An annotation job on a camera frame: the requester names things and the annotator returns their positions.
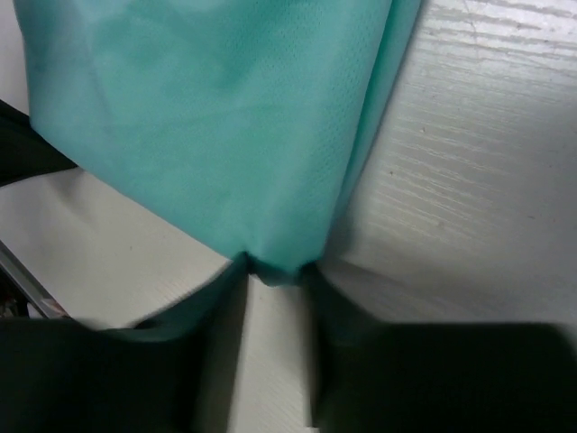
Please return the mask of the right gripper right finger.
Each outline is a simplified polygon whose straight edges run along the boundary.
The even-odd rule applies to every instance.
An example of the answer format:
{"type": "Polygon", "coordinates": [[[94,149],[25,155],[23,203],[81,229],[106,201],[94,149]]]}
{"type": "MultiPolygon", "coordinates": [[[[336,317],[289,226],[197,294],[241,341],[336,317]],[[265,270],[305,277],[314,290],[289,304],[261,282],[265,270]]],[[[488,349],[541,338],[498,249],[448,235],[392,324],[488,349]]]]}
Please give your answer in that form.
{"type": "Polygon", "coordinates": [[[575,431],[576,351],[558,326],[386,322],[313,263],[299,284],[310,307],[317,430],[575,431]]]}

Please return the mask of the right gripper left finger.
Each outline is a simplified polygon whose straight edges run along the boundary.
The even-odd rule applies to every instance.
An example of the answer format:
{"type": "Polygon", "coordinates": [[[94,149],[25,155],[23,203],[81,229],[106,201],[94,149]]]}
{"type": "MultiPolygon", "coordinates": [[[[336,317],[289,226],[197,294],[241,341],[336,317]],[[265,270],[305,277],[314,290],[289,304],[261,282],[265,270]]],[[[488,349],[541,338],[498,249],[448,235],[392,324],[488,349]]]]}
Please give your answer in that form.
{"type": "Polygon", "coordinates": [[[225,432],[248,259],[129,328],[1,322],[4,432],[225,432]]]}

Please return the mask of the teal t-shirt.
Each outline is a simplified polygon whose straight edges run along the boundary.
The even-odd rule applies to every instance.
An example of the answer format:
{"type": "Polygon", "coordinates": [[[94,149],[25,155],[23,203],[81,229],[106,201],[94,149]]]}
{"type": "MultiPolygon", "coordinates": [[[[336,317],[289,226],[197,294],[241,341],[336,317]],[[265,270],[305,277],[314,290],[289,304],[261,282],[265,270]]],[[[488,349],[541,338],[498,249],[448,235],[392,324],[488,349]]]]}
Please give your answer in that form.
{"type": "Polygon", "coordinates": [[[17,1],[32,128],[265,281],[319,259],[418,1],[17,1]]]}

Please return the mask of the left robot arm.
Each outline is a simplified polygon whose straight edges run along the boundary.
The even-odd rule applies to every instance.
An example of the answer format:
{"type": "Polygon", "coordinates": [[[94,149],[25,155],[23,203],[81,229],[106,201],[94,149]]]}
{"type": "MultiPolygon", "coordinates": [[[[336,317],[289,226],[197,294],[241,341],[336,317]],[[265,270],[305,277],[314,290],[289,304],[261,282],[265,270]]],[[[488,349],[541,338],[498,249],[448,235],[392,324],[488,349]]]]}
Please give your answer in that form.
{"type": "Polygon", "coordinates": [[[31,127],[28,115],[0,102],[0,184],[76,169],[77,164],[58,152],[31,127]]]}

